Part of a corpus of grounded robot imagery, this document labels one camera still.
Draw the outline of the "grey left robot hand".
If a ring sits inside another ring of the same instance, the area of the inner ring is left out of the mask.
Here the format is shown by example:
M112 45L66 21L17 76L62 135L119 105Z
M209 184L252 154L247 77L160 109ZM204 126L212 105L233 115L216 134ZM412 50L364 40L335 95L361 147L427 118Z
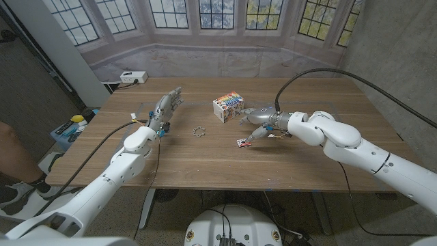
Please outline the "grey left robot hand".
M184 102L184 99L181 98L181 92L182 88L177 87L156 103L154 110L150 112L150 120L147 124L149 128L157 132L170 121L173 112Z

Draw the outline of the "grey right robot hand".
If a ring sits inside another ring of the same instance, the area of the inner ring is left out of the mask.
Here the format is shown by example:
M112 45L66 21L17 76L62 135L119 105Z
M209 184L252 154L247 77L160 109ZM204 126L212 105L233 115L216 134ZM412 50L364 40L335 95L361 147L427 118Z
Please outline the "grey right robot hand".
M240 125L251 123L259 125L245 140L245 143L250 143L255 139L265 137L270 131L280 130L282 133L289 134L287 123L290 115L285 112L277 111L273 107L248 108L242 109L240 115L244 115L240 119Z

